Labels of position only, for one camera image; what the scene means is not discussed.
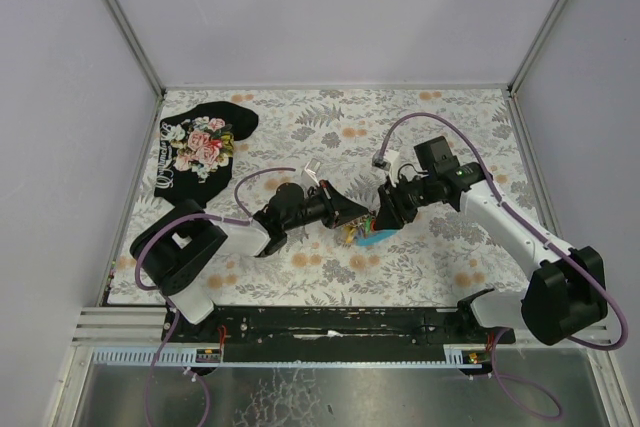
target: white wall panel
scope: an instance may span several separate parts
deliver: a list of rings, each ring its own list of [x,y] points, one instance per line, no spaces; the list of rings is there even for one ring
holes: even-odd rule
[[[101,0],[0,0],[0,424],[40,425],[154,96]]]
[[[640,2],[572,0],[519,95],[561,228],[602,254],[608,290],[628,315],[617,355],[638,411],[639,79]]]
[[[554,0],[120,0],[171,86],[506,83]]]

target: purple cable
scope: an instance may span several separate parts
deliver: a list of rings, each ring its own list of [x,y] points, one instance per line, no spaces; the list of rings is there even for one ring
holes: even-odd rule
[[[553,395],[553,393],[549,389],[547,389],[545,386],[543,386],[542,384],[539,384],[538,382],[535,382],[533,380],[524,379],[524,378],[518,377],[516,375],[498,373],[498,363],[496,361],[496,357],[497,357],[496,356],[496,350],[497,350],[496,347],[498,345],[498,342],[500,341],[500,338],[508,330],[509,329],[506,329],[506,328],[505,329],[501,329],[498,332],[498,334],[496,335],[495,340],[493,341],[493,348],[491,349],[491,365],[493,367],[493,377],[498,381],[498,385],[500,385],[500,388],[502,389],[502,391],[505,394],[507,394],[507,397],[509,397],[509,399],[511,399],[511,401],[514,404],[516,404],[518,407],[520,407],[522,410],[524,410],[527,414],[535,417],[536,419],[546,420],[548,422],[558,422],[558,421],[562,420],[564,418],[564,409],[562,408],[562,404],[560,403],[558,398],[555,395]],[[521,383],[521,384],[530,385],[531,387],[533,387],[535,389],[538,389],[540,392],[542,392],[547,397],[549,397],[554,404],[556,404],[556,407],[558,408],[558,413],[555,414],[555,415],[546,415],[546,414],[541,414],[539,412],[536,412],[533,409],[530,409],[529,407],[524,405],[522,402],[520,402],[520,400],[518,400],[515,395],[513,395],[511,392],[509,392],[509,390],[507,389],[506,385],[504,385],[503,380],[511,380],[512,382],[518,382],[518,383]]]
[[[536,229],[533,225],[531,225],[531,223],[529,223],[525,218],[523,218],[520,214],[518,214],[509,204],[503,202],[502,195],[500,194],[500,191],[498,190],[496,184],[493,182],[493,177],[489,172],[489,169],[487,169],[487,166],[485,165],[484,161],[482,160],[482,157],[480,156],[480,152],[478,152],[478,149],[476,149],[476,147],[471,143],[471,140],[469,140],[469,138],[466,135],[464,135],[460,129],[458,129],[455,125],[453,125],[447,119],[444,119],[439,115],[430,114],[428,112],[415,112],[413,114],[409,114],[409,115],[405,115],[404,117],[401,117],[391,126],[391,128],[389,129],[389,132],[387,132],[387,135],[382,141],[382,147],[380,147],[380,152],[378,153],[380,157],[384,156],[384,153],[387,150],[387,145],[389,144],[389,139],[391,138],[391,134],[393,133],[393,131],[400,124],[402,124],[406,120],[411,119],[413,117],[429,117],[430,119],[435,119],[439,122],[442,122],[444,125],[446,125],[451,130],[453,130],[464,141],[464,143],[467,144],[467,147],[471,149],[471,152],[476,157],[478,164],[480,164],[480,168],[484,173],[485,179],[487,180],[487,184],[489,184],[489,188],[491,189],[491,192],[495,196],[496,200],[499,203],[501,203],[504,210],[506,210],[509,213],[509,215],[511,215],[511,217],[513,217],[520,225],[522,225],[525,229],[527,229],[536,239],[538,239],[540,242],[547,244],[548,242],[547,238],[541,232],[539,232],[538,229]],[[582,277],[585,278],[585,280],[589,283],[589,285],[591,285],[595,289],[595,291],[598,292],[598,294],[600,294],[602,298],[605,299],[607,303],[611,306],[616,316],[618,317],[618,321],[620,322],[620,338],[613,344],[609,344],[609,345],[594,344],[592,342],[587,342],[585,340],[581,340],[573,336],[569,337],[569,339],[584,347],[589,347],[595,350],[610,351],[610,350],[617,350],[620,347],[622,347],[627,342],[627,339],[629,337],[629,326],[627,324],[627,319],[624,313],[622,312],[622,308],[620,307],[618,302],[616,302],[616,300],[613,297],[611,297],[611,295],[598,283],[596,279],[594,279],[586,270],[584,270],[580,265],[578,265],[578,263],[575,262],[571,257],[565,254],[562,251],[562,249],[560,249],[560,247],[558,247],[552,242],[548,242],[547,247],[554,254],[556,254],[562,260],[567,262]]]
[[[156,242],[158,242],[158,240],[160,240],[160,238],[162,238],[162,236],[164,236],[166,233],[175,229],[178,225],[184,224],[185,222],[189,222],[190,220],[215,220],[216,222],[225,222],[227,224],[233,224],[233,225],[250,225],[251,224],[250,220],[227,219],[224,217],[220,217],[218,215],[205,214],[205,213],[185,215],[183,217],[180,217],[174,220],[173,222],[168,223],[162,229],[156,232],[156,234],[153,237],[151,237],[149,242],[146,243],[146,245],[142,249],[142,252],[140,252],[140,255],[138,256],[138,261],[136,262],[136,267],[134,269],[133,275],[136,281],[136,285],[138,286],[139,289],[145,290],[147,292],[151,290],[158,290],[158,287],[155,285],[144,285],[142,283],[142,279],[140,278],[140,269],[144,264],[144,260],[147,257],[147,254],[149,254],[149,251],[151,250],[151,248],[156,244]]]
[[[167,299],[167,302],[169,303],[170,306],[173,306],[173,304],[169,299]],[[153,368],[156,366],[156,363],[160,359],[160,354],[162,353],[162,349],[165,348],[165,346],[169,342],[169,339],[173,335],[173,332],[176,330],[179,320],[180,320],[180,312],[176,310],[176,315],[173,318],[171,327],[169,327],[169,330],[167,331],[167,335],[165,335],[164,340],[160,344],[160,347],[158,347],[158,350],[156,350],[156,353],[151,359],[151,366],[149,367],[149,375],[147,376],[147,383],[144,387],[144,416],[145,416],[145,419],[147,420],[148,427],[153,427],[153,424],[151,423],[151,407],[149,406],[149,390],[151,389],[151,379],[153,378]],[[198,422],[198,427],[202,427],[206,422],[207,417],[209,417],[209,409],[211,408],[211,394],[209,393],[209,388],[207,387],[207,384],[205,383],[204,380],[202,380],[202,378],[199,375],[193,374],[193,378],[196,379],[196,381],[202,386],[202,389],[204,390],[204,401],[205,401],[204,413],[202,414],[202,418],[200,419],[200,422]]]
[[[288,172],[295,172],[296,171],[296,169],[292,169],[291,167],[272,167],[272,168],[269,168],[269,169],[259,170],[257,172],[254,172],[253,174],[249,174],[244,179],[242,179],[240,182],[238,182],[236,184],[236,188],[233,189],[233,197],[236,199],[236,204],[238,204],[238,207],[240,207],[244,211],[244,213],[247,214],[247,216],[251,217],[251,211],[249,211],[249,209],[247,209],[245,207],[245,205],[240,200],[240,197],[238,197],[238,190],[240,189],[240,186],[242,184],[244,184],[247,180],[253,179],[254,177],[257,177],[258,175],[266,174],[267,172],[279,172],[279,171],[283,171],[283,170],[286,170]]]

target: purple hose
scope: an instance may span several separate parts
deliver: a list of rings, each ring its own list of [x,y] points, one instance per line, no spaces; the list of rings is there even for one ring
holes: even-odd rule
[[[543,243],[547,243],[547,238],[541,232],[539,232],[538,229],[536,229],[533,225],[531,225],[531,223],[529,223],[525,218],[523,218],[520,214],[518,214],[509,204],[502,201],[502,195],[500,194],[500,191],[496,187],[496,184],[493,182],[493,177],[489,172],[489,169],[487,169],[487,166],[485,165],[484,161],[482,160],[482,157],[480,156],[480,152],[478,152],[478,149],[476,149],[476,147],[471,143],[469,138],[466,135],[464,135],[460,131],[460,129],[458,129],[455,125],[453,125],[447,119],[444,119],[439,115],[430,114],[428,112],[415,112],[413,114],[409,114],[409,115],[405,115],[404,117],[401,117],[391,126],[391,128],[389,129],[389,132],[387,132],[387,135],[384,137],[384,140],[382,141],[382,147],[380,147],[380,152],[378,153],[380,157],[384,156],[384,153],[387,150],[387,145],[389,144],[389,139],[391,138],[391,134],[393,133],[393,131],[400,124],[402,124],[406,120],[411,119],[413,117],[429,117],[430,119],[435,119],[438,122],[442,122],[451,130],[453,130],[464,141],[464,143],[467,144],[467,147],[471,149],[471,152],[473,152],[473,155],[476,157],[478,164],[480,164],[480,168],[482,169],[482,172],[484,172],[484,176],[487,180],[487,184],[489,184],[489,188],[491,189],[491,192],[495,196],[496,200],[502,203],[501,205],[504,208],[504,210],[506,210],[509,213],[509,215],[511,215],[511,217],[513,217],[520,225],[522,225],[525,229],[527,229],[536,239],[538,239]],[[578,263],[576,263],[571,257],[565,254],[562,251],[562,249],[560,249],[560,247],[558,247],[552,242],[549,242],[547,244],[547,247],[554,254],[556,254],[562,260],[567,262],[582,277],[585,278],[585,280],[589,283],[589,285],[591,285],[595,289],[595,291],[598,292],[598,294],[600,294],[602,298],[605,299],[607,303],[611,306],[616,316],[618,317],[618,321],[620,322],[620,338],[613,344],[610,344],[610,345],[594,344],[592,342],[587,342],[585,340],[577,339],[575,337],[569,337],[569,339],[584,347],[589,347],[595,350],[610,351],[610,350],[616,350],[622,347],[627,342],[627,339],[629,337],[629,326],[627,324],[627,319],[624,313],[622,312],[622,308],[620,307],[618,302],[616,302],[616,300],[613,297],[611,297],[611,295],[598,283],[596,279],[594,279],[586,270],[580,267],[580,265],[578,265]]]
[[[253,174],[249,174],[244,179],[242,179],[240,182],[238,182],[236,184],[236,188],[233,189],[233,197],[236,199],[236,204],[238,204],[238,207],[240,207],[243,210],[243,212],[245,214],[247,214],[248,217],[251,217],[251,211],[245,207],[245,205],[240,200],[240,197],[238,197],[238,190],[240,189],[240,186],[242,184],[244,184],[247,180],[253,179],[254,177],[257,177],[258,175],[266,174],[267,172],[279,172],[279,171],[282,171],[282,170],[286,170],[288,172],[295,172],[296,171],[296,169],[292,169],[291,167],[272,167],[272,168],[269,168],[269,169],[259,170],[257,172],[254,172]]]
[[[144,260],[147,257],[147,254],[149,254],[149,251],[151,250],[151,248],[156,244],[156,242],[158,242],[158,240],[160,240],[160,238],[163,235],[172,231],[178,225],[184,224],[185,222],[189,222],[190,220],[215,220],[216,222],[225,222],[227,224],[233,224],[233,225],[250,225],[251,224],[250,220],[227,219],[224,217],[220,217],[218,215],[205,214],[205,213],[185,215],[183,217],[180,217],[179,219],[174,220],[173,222],[168,223],[162,229],[156,232],[156,234],[153,237],[151,237],[151,239],[149,239],[149,242],[145,244],[145,246],[142,249],[142,252],[140,252],[140,255],[138,256],[138,261],[136,262],[136,267],[134,269],[133,276],[136,281],[136,285],[138,286],[139,289],[145,290],[147,292],[151,290],[158,290],[158,287],[156,287],[155,285],[144,285],[142,283],[142,279],[140,278],[140,269],[144,264]]]
[[[507,394],[507,397],[509,397],[509,399],[511,399],[511,401],[514,404],[516,404],[518,407],[524,410],[527,414],[535,417],[536,419],[546,420],[548,422],[558,422],[562,420],[564,418],[564,409],[562,408],[562,404],[560,403],[558,398],[555,395],[553,395],[553,393],[550,390],[548,390],[545,386],[533,380],[524,379],[516,375],[500,374],[498,372],[498,363],[496,361],[496,350],[497,350],[496,347],[498,345],[498,342],[500,341],[500,338],[508,330],[509,329],[501,329],[496,335],[495,340],[493,341],[493,346],[491,349],[491,366],[493,367],[493,377],[498,381],[498,385],[500,385],[500,388],[502,389],[502,391],[505,394]],[[549,397],[554,404],[556,404],[556,407],[558,408],[558,413],[555,415],[546,415],[546,414],[541,414],[539,412],[536,412],[533,409],[530,409],[529,407],[524,405],[522,402],[520,402],[520,400],[518,400],[518,398],[515,395],[509,392],[506,385],[504,385],[503,380],[511,380],[512,382],[518,382],[520,384],[530,385],[531,387],[538,389],[540,392],[542,392],[547,397]]]
[[[173,306],[173,304],[169,299],[167,299],[167,302],[169,303],[170,306]],[[151,359],[151,366],[149,367],[149,375],[147,376],[147,383],[144,387],[144,416],[145,416],[145,419],[147,419],[148,427],[153,427],[153,424],[151,423],[151,407],[149,406],[149,390],[151,389],[151,379],[153,378],[153,368],[156,366],[156,363],[160,359],[160,354],[162,353],[162,349],[165,348],[165,346],[169,342],[169,339],[173,335],[173,332],[176,330],[179,320],[180,320],[180,312],[176,310],[176,315],[173,318],[171,327],[169,327],[169,330],[167,331],[167,335],[165,335],[164,340],[160,344],[160,347],[158,347],[158,350],[156,350],[156,353],[153,355],[153,358]],[[202,414],[202,418],[200,419],[200,422],[198,422],[198,427],[202,427],[206,422],[207,417],[209,417],[209,409],[211,408],[211,394],[209,393],[209,388],[207,387],[207,384],[205,383],[204,380],[202,380],[202,378],[199,375],[193,374],[193,378],[196,379],[196,381],[202,386],[202,389],[204,390],[204,401],[205,401],[204,413]]]

